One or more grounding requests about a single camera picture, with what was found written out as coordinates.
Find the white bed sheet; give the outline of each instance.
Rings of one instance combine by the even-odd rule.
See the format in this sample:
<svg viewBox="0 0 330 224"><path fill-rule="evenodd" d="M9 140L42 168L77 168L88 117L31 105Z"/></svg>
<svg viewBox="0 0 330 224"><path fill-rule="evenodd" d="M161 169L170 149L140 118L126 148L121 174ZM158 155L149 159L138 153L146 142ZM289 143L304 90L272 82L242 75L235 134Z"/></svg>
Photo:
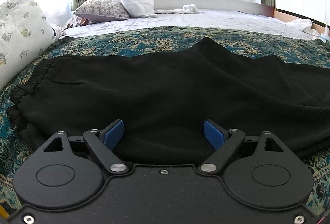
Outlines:
<svg viewBox="0 0 330 224"><path fill-rule="evenodd" d="M157 14L156 18L132 18L125 21L74 27L67 29L66 33L70 37L87 37L158 26L227 28L282 35L293 39L311 40L316 38L293 27L289 27L284 22L275 18L210 9L201 9L197 14Z"/></svg>

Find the green patterned bedspread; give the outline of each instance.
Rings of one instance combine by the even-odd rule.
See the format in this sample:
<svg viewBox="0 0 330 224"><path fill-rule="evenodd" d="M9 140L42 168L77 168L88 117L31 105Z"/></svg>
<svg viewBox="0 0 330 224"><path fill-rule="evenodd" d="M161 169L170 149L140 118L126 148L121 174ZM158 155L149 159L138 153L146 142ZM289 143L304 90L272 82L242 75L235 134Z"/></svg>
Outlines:
<svg viewBox="0 0 330 224"><path fill-rule="evenodd" d="M238 30L168 26L78 39L65 37L53 43L0 92L1 205L9 213L20 207L12 179L15 171L32 154L32 150L8 121L6 108L12 105L9 93L16 84L25 83L29 79L41 59L70 54L134 56L158 51L179 51L193 46L205 36L239 55L257 58L274 54L284 62L330 68L329 43ZM306 205L316 215L323 215L330 209L330 150L319 152L304 162L315 179L314 189Z"/></svg>

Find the blue pad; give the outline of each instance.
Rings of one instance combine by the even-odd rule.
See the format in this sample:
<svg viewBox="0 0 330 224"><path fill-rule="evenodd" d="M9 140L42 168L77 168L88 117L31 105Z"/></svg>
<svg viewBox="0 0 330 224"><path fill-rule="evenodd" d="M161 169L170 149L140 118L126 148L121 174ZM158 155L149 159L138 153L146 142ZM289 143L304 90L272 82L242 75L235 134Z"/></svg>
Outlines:
<svg viewBox="0 0 330 224"><path fill-rule="evenodd" d="M124 134L124 122L119 121L104 135L103 144L111 151L117 145Z"/></svg>
<svg viewBox="0 0 330 224"><path fill-rule="evenodd" d="M204 123L204 135L215 150L218 150L225 143L225 136L209 121Z"/></svg>

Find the black garment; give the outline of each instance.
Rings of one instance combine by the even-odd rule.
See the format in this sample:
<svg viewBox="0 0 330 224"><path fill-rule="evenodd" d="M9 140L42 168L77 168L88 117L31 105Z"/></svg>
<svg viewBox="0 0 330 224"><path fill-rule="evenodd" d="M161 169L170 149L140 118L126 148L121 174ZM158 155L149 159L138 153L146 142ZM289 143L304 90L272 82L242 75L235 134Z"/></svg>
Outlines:
<svg viewBox="0 0 330 224"><path fill-rule="evenodd" d="M329 89L330 69L251 59L204 38L180 52L45 59L12 90L8 114L36 146L122 119L114 153L129 162L200 164L214 151L206 119L247 135L270 130L304 156L330 144Z"/></svg>

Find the bed sheet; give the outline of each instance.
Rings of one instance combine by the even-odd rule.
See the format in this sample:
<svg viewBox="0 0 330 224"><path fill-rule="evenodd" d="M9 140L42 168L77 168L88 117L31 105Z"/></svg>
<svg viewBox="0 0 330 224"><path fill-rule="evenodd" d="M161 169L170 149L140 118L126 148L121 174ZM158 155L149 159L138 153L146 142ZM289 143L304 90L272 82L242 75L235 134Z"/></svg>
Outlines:
<svg viewBox="0 0 330 224"><path fill-rule="evenodd" d="M135 30L158 26L192 26L282 35L293 39L313 40L316 37L285 25L284 22L262 15L242 12L201 9L196 14L157 14L156 18L131 18L125 21L97 23L88 26L74 27L66 30L70 37L88 37L119 31Z"/></svg>
<svg viewBox="0 0 330 224"><path fill-rule="evenodd" d="M0 205L9 213L20 207L13 189L13 175L32 154L32 150L19 136L19 130L13 127L7 117L6 109L13 105L9 93L15 85L24 84L30 78L34 67L42 59L62 55L131 57L158 51L179 51L193 46L203 37L215 40L232 53L251 58L273 54L289 63L330 68L328 42L324 44L321 40L293 40L279 35L238 30L166 26L57 40L0 92ZM315 180L306 205L314 214L323 215L330 209L330 151L319 152L304 160L304 163Z"/></svg>

